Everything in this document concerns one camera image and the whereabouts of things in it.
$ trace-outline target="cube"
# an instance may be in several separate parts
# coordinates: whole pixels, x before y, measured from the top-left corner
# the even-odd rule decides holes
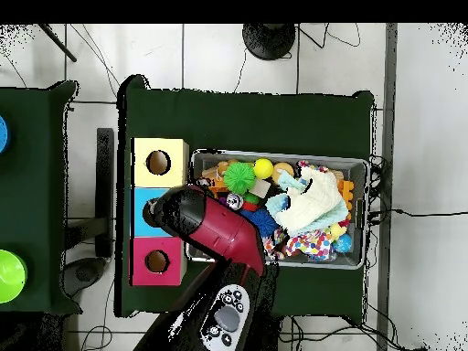
[[[186,273],[184,242],[177,237],[133,239],[132,286],[179,286]]]
[[[133,208],[133,235],[135,237],[171,237],[153,223],[149,214],[149,207],[153,199],[161,197],[168,188],[141,188],[134,189]]]
[[[251,194],[256,195],[257,197],[266,197],[268,190],[270,189],[271,183],[265,180],[257,179],[255,180],[255,185],[249,190]]]
[[[182,139],[134,138],[134,185],[174,187],[186,182],[188,145]]]

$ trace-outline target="dark green table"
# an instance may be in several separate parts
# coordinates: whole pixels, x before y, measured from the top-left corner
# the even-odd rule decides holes
[[[73,81],[46,89],[0,88],[0,115],[11,143],[0,154],[0,249],[27,265],[23,291],[0,312],[73,314],[78,305],[62,291],[64,260],[64,111]]]
[[[259,95],[149,90],[142,76],[121,86],[116,247],[115,312],[168,311],[174,300],[206,267],[189,262],[180,287],[128,284],[130,233],[130,139],[183,138],[190,151],[229,149],[368,159],[374,97],[319,94]],[[275,314],[347,315],[362,320],[363,270],[281,267]]]

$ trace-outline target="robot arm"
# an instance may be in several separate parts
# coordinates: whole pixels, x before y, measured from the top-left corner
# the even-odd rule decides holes
[[[175,312],[159,315],[134,351],[243,351],[265,272],[258,230],[192,185],[168,190],[153,205],[153,217],[217,262],[191,284]]]

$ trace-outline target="pink cube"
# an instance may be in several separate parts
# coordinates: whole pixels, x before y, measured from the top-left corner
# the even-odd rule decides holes
[[[178,286],[186,273],[184,242],[177,237],[133,239],[131,285]]]

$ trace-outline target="yellow cube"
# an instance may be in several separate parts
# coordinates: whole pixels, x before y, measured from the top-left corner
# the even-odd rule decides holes
[[[188,145],[182,139],[134,138],[134,184],[170,188],[186,182]]]

